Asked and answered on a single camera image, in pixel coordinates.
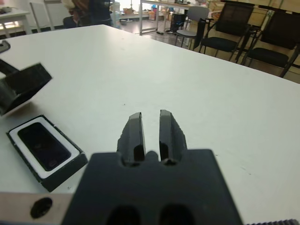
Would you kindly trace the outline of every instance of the chair leg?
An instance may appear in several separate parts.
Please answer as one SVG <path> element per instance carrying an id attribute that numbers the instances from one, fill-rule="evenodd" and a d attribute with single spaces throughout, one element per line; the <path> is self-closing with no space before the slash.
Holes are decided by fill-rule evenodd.
<path id="1" fill-rule="evenodd" d="M 199 53 L 201 53 L 202 46 L 203 46 L 203 45 L 200 45 L 200 47 L 199 47 Z"/>
<path id="2" fill-rule="evenodd" d="M 289 71 L 289 69 L 291 68 L 292 64 L 295 62 L 298 56 L 299 56 L 299 50 L 297 47 L 297 49 L 294 51 L 293 55 L 291 56 L 290 60 L 288 61 L 286 67 L 284 67 L 284 69 L 282 70 L 280 74 L 281 78 L 284 78 L 285 74 Z"/>
<path id="3" fill-rule="evenodd" d="M 178 35 L 176 35 L 176 39 L 175 39 L 175 46 L 176 46 L 177 38 L 178 38 Z"/>
<path id="4" fill-rule="evenodd" d="M 244 66 L 246 64 L 247 61 L 247 54 L 244 55 L 242 62 L 240 63 L 242 66 Z"/>
<path id="5" fill-rule="evenodd" d="M 183 41 L 184 41 L 184 37 L 182 37 L 182 43 L 181 43 L 181 46 L 180 46 L 180 48 L 182 48 L 182 45 L 183 45 Z"/>
<path id="6" fill-rule="evenodd" d="M 253 61 L 253 59 L 251 59 L 251 60 L 250 60 L 248 67 L 250 67 L 250 66 L 251 66 L 251 63 L 252 63 L 252 61 Z"/>
<path id="7" fill-rule="evenodd" d="M 189 48 L 188 48 L 189 50 L 191 50 L 191 48 L 192 48 L 192 42 L 193 42 L 193 39 L 190 38 L 190 41 L 189 41 Z"/>
<path id="8" fill-rule="evenodd" d="M 231 56 L 229 58 L 229 61 L 231 60 L 231 58 L 233 57 L 234 52 L 231 53 Z"/>

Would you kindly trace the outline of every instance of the smartphone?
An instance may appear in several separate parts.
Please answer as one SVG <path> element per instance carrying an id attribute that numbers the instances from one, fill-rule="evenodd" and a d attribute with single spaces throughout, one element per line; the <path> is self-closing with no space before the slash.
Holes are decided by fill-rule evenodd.
<path id="1" fill-rule="evenodd" d="M 46 171 L 53 170 L 71 156 L 41 123 L 19 130 L 18 136 Z"/>

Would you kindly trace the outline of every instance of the black object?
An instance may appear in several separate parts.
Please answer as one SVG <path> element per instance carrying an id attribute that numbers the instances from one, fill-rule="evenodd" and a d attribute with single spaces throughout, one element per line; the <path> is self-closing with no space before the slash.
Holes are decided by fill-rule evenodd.
<path id="1" fill-rule="evenodd" d="M 201 51 L 202 46 L 205 47 L 204 54 L 206 51 L 206 47 L 217 49 L 217 51 L 221 50 L 224 52 L 229 52 L 232 53 L 229 58 L 230 61 L 242 37 L 247 33 L 249 29 L 248 20 L 252 14 L 253 7 L 254 4 L 250 3 L 226 1 L 219 20 L 209 28 L 205 35 L 205 38 L 202 39 L 199 52 Z M 216 27 L 216 31 L 235 35 L 240 38 L 236 42 L 221 37 L 208 37 L 209 31 L 213 27 Z"/>
<path id="2" fill-rule="evenodd" d="M 280 74 L 280 77 L 284 77 L 300 53 L 300 30 L 294 26 L 299 23 L 300 14 L 290 14 L 282 10 L 276 11 L 264 31 L 252 43 L 241 64 L 245 65 L 248 57 L 251 58 L 248 66 L 251 65 L 253 59 L 263 61 L 284 68 Z M 276 51 L 265 48 L 254 48 L 260 37 L 262 42 L 291 50 L 295 49 L 293 55 L 289 59 L 287 55 Z"/>
<path id="3" fill-rule="evenodd" d="M 51 171 L 71 156 L 41 123 L 23 128 L 18 136 L 46 171 Z"/>
<path id="4" fill-rule="evenodd" d="M 17 150 L 19 155 L 22 157 L 23 161 L 26 163 L 32 174 L 35 176 L 35 178 L 38 180 L 39 183 L 41 183 L 49 192 L 53 191 L 55 188 L 57 188 L 60 184 L 62 184 L 64 181 L 66 181 L 70 176 L 72 176 L 75 172 L 77 172 L 79 169 L 81 169 L 84 165 L 87 164 L 88 160 L 84 154 L 84 152 L 74 143 L 72 142 L 63 132 L 61 132 L 57 126 L 52 124 L 44 115 L 40 115 L 38 117 L 44 118 L 48 123 L 50 123 L 64 138 L 68 140 L 78 151 L 79 155 L 75 157 L 72 161 L 68 162 L 66 165 L 61 167 L 58 171 L 50 175 L 49 177 L 43 179 L 39 177 L 37 172 L 34 170 L 34 168 L 31 166 L 31 164 L 27 161 L 26 157 L 23 155 L 23 153 L 20 151 L 14 140 L 11 138 L 9 132 L 7 132 L 8 138 L 10 139 L 11 143 L 13 144 L 14 148 Z"/>
<path id="5" fill-rule="evenodd" d="M 187 15 L 182 13 L 174 13 L 171 18 L 171 27 L 170 31 L 176 33 L 179 27 L 183 28 L 184 21 Z"/>
<path id="6" fill-rule="evenodd" d="M 118 152 L 92 155 L 62 224 L 242 225 L 212 151 L 187 150 L 165 110 L 159 143 L 161 162 L 144 157 L 141 114 L 129 117 Z"/>
<path id="7" fill-rule="evenodd" d="M 0 44 L 0 53 L 6 52 L 7 50 L 10 49 L 10 44 L 7 41 L 2 41 Z"/>
<path id="8" fill-rule="evenodd" d="M 7 75 L 0 79 L 0 115 L 31 99 L 52 79 L 40 63 L 19 71 L 0 60 L 0 71 Z"/>

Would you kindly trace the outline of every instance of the table surface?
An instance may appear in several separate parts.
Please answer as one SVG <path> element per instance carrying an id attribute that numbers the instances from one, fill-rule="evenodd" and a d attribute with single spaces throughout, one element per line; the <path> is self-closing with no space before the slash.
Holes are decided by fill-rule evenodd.
<path id="1" fill-rule="evenodd" d="M 35 116 L 44 114 L 90 158 L 116 151 L 136 112 L 146 150 L 159 152 L 159 113 L 167 109 L 188 148 L 214 151 L 245 223 L 300 219 L 298 84 L 104 25 L 9 42 L 3 60 L 18 69 L 41 62 L 53 79 L 0 117 L 0 191 L 46 192 L 6 136 Z M 54 192 L 74 192 L 82 173 Z"/>
<path id="2" fill-rule="evenodd" d="M 171 3 L 167 1 L 158 1 L 158 0 L 142 0 L 143 3 L 153 4 L 153 5 L 162 5 L 162 6 L 173 6 L 178 8 L 188 8 L 194 6 L 194 4 L 178 4 L 178 3 Z"/>
<path id="3" fill-rule="evenodd" d="M 15 17 L 15 16 L 21 16 L 21 15 L 28 15 L 30 12 L 12 8 L 12 11 L 10 13 L 5 13 L 0 15 L 0 19 L 9 18 L 9 17 Z"/>

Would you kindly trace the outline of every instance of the mesh chair back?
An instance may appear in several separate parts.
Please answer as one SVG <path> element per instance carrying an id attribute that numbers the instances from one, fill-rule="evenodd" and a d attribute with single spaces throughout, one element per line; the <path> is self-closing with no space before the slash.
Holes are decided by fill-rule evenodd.
<path id="1" fill-rule="evenodd" d="M 261 41 L 293 49 L 300 42 L 300 14 L 277 11 L 262 33 Z"/>
<path id="2" fill-rule="evenodd" d="M 110 25 L 110 0 L 90 0 L 89 10 L 92 25 Z"/>
<path id="3" fill-rule="evenodd" d="M 191 6 L 187 12 L 187 16 L 190 20 L 199 22 L 200 19 L 205 20 L 210 10 L 201 6 Z"/>
<path id="4" fill-rule="evenodd" d="M 216 24 L 216 31 L 242 36 L 247 28 L 254 4 L 227 2 Z"/>

